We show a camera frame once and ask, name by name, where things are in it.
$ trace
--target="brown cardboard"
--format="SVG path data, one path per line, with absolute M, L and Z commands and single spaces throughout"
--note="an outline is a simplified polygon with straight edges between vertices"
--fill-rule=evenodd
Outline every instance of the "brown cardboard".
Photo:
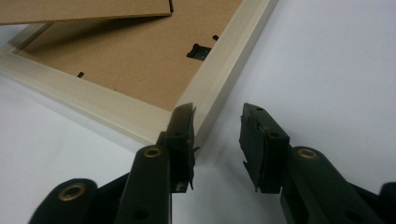
M 170 15 L 169 0 L 2 0 L 0 24 Z
M 202 64 L 186 54 L 213 47 L 241 0 L 173 3 L 171 17 L 55 23 L 20 55 L 172 110 Z

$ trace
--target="white surface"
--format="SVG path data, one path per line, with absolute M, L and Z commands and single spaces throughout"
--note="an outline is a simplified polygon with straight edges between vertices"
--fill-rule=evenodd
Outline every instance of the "white surface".
M 395 21 L 394 1 L 280 0 L 202 147 L 194 190 L 173 196 L 174 223 L 284 222 L 278 196 L 255 193 L 242 164 L 244 102 L 265 108 L 293 146 L 323 152 L 346 180 L 376 193 L 395 181 Z M 39 197 L 72 176 L 101 185 L 129 170 L 128 139 L 0 84 L 0 223 L 26 222 Z M 90 152 L 74 161 L 76 148 Z

